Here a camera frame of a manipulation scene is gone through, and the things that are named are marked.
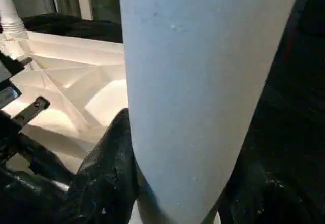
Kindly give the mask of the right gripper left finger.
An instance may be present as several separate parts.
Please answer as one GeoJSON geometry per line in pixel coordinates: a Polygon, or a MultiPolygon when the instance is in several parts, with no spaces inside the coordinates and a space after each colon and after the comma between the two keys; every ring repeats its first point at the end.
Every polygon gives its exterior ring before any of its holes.
{"type": "Polygon", "coordinates": [[[129,110],[117,113],[66,193],[67,223],[129,223],[138,183],[129,110]]]}

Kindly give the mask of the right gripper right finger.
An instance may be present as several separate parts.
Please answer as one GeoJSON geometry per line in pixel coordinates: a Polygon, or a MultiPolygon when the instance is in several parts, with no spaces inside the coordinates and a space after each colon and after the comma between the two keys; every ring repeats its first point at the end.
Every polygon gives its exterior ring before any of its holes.
{"type": "Polygon", "coordinates": [[[221,223],[324,223],[324,210],[293,180],[241,154],[222,194],[221,223]]]}

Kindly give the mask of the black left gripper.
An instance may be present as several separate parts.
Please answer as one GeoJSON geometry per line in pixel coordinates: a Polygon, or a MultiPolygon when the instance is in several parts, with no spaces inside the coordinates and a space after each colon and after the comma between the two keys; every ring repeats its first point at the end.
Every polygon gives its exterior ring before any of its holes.
{"type": "Polygon", "coordinates": [[[55,223],[64,196],[56,184],[70,184],[74,174],[22,129],[1,111],[1,223],[55,223]],[[7,167],[17,154],[28,161],[32,174],[7,167]]]}

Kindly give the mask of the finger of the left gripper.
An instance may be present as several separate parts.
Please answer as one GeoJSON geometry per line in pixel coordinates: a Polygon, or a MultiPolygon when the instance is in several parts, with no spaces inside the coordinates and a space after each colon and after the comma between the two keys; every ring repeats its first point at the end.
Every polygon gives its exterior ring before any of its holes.
{"type": "Polygon", "coordinates": [[[13,117],[13,121],[18,126],[24,127],[49,106],[50,102],[47,99],[44,97],[37,97],[33,103],[13,117]]]}

